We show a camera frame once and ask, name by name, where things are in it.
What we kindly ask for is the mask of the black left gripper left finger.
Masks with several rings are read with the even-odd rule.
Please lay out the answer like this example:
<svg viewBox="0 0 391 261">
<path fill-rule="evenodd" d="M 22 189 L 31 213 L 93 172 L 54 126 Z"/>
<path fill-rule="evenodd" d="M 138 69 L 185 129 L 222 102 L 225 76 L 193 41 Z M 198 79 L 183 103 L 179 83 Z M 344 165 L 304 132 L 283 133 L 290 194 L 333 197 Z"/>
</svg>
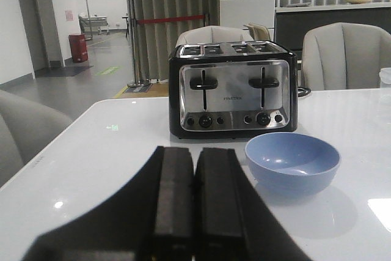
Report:
<svg viewBox="0 0 391 261">
<path fill-rule="evenodd" d="M 39 236 L 24 260 L 191 260 L 193 165 L 157 147 L 139 172 L 82 216 Z"/>
</svg>

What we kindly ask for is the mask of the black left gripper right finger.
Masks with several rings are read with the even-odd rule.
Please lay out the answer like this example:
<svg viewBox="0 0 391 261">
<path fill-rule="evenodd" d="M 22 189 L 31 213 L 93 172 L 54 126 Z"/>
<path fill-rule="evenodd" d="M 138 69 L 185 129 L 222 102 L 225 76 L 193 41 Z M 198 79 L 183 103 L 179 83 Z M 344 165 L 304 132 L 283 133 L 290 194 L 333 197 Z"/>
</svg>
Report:
<svg viewBox="0 0 391 261">
<path fill-rule="evenodd" d="M 309 260 L 249 182 L 233 149 L 201 151 L 194 199 L 196 260 Z"/>
</svg>

